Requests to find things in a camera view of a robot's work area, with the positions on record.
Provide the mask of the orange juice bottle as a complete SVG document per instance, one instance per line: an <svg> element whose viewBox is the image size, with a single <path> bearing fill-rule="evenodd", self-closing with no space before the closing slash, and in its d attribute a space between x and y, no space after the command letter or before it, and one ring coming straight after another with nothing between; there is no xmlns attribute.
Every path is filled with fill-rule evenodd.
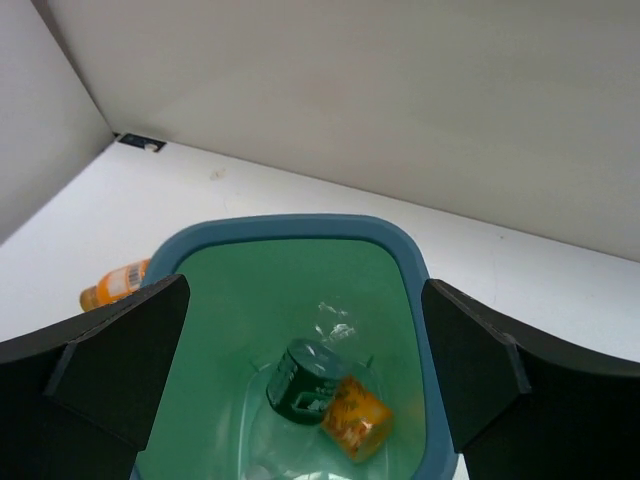
<svg viewBox="0 0 640 480"><path fill-rule="evenodd" d="M109 305L137 291L149 262L149 259L145 259L113 270L96 285L84 289L79 296L82 310L88 312Z"/></svg>

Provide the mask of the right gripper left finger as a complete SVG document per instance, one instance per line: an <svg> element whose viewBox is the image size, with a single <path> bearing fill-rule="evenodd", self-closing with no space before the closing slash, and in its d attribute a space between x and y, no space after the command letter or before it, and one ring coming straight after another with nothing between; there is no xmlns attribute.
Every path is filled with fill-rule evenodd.
<svg viewBox="0 0 640 480"><path fill-rule="evenodd" d="M170 275L1 344L1 476L127 479L146 449L186 319Z"/></svg>

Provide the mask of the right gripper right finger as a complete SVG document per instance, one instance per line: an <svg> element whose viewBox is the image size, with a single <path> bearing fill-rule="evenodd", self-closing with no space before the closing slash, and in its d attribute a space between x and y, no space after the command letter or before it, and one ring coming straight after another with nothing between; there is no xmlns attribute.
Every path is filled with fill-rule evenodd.
<svg viewBox="0 0 640 480"><path fill-rule="evenodd" d="M639 365L497 312L442 280L424 323L472 479L636 479Z"/></svg>

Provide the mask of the black label small bottle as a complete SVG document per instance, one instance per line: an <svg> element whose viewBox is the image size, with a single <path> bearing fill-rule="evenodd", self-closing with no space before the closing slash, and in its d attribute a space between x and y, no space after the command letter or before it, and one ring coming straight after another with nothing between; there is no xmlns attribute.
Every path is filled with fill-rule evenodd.
<svg viewBox="0 0 640 480"><path fill-rule="evenodd" d="M392 410L351 375L341 381L322 421L324 432L354 463L373 457L393 426Z"/></svg>

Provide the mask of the green label clear bottle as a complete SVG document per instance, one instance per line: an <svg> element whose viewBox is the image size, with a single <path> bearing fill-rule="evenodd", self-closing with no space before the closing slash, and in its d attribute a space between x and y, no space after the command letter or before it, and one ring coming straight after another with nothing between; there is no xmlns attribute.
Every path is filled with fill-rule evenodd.
<svg viewBox="0 0 640 480"><path fill-rule="evenodd" d="M291 479L314 461L326 410L354 366L351 306L322 301L313 328L291 339L266 384L248 437L243 479Z"/></svg>

